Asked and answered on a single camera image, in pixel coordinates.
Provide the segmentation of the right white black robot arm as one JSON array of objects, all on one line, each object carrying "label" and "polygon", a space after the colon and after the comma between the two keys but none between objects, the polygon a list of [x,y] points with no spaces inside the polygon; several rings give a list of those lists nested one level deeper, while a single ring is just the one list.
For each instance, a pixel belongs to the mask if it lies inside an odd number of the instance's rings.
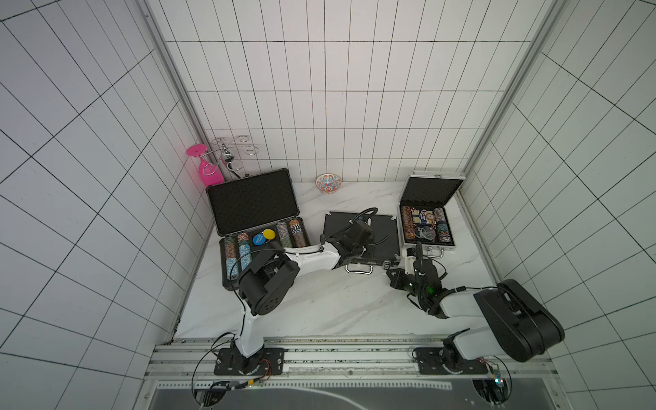
[{"label": "right white black robot arm", "polygon": [[439,264],[426,256],[421,246],[416,246],[411,256],[414,261],[409,273],[402,268],[387,270],[392,288],[406,292],[415,307],[437,319],[485,321],[483,326],[458,331],[443,340],[438,356],[450,372],[457,372],[466,362],[501,354],[527,362],[565,340],[560,321],[518,281],[447,289],[442,281],[448,272],[439,273]]}]

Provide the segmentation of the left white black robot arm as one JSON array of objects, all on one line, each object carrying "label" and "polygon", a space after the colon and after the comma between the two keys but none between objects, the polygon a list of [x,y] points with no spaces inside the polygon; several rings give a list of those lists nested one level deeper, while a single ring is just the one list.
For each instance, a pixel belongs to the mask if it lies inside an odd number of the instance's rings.
[{"label": "left white black robot arm", "polygon": [[251,262],[237,276],[237,297],[244,307],[243,323],[231,349],[249,360],[264,348],[264,336],[256,321],[270,314],[285,299],[297,277],[308,273],[345,268],[375,244],[367,223],[379,210],[367,208],[351,217],[345,227],[320,244],[285,248],[278,242],[264,244],[252,252]]}]

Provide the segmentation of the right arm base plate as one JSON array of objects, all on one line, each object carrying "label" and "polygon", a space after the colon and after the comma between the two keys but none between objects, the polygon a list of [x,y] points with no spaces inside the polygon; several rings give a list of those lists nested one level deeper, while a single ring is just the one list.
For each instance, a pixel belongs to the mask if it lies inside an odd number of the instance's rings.
[{"label": "right arm base plate", "polygon": [[416,348],[412,356],[421,375],[486,375],[488,367],[479,360],[466,360],[452,348]]}]

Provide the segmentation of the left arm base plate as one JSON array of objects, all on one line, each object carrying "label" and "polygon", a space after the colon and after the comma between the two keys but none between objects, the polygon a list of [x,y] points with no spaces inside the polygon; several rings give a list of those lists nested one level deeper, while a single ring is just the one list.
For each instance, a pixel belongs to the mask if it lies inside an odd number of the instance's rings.
[{"label": "left arm base plate", "polygon": [[283,372],[285,350],[262,348],[250,357],[236,348],[221,348],[215,364],[216,376],[278,376]]}]

